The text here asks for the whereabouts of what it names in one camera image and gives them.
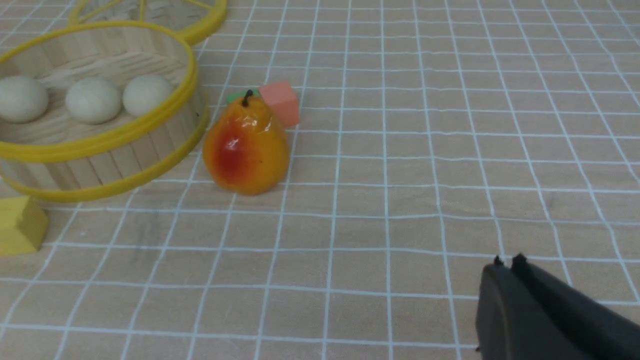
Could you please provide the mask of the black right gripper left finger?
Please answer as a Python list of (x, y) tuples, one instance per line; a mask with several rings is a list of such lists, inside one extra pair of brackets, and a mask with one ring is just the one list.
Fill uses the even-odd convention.
[(483, 360), (592, 360), (562, 334), (499, 256), (482, 269), (475, 319)]

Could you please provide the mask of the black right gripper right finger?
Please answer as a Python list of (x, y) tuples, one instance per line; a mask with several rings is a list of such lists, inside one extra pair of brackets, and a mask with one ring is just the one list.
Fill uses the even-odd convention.
[(510, 271), (574, 346), (595, 360), (640, 358), (637, 323), (528, 262), (523, 253), (512, 258)]

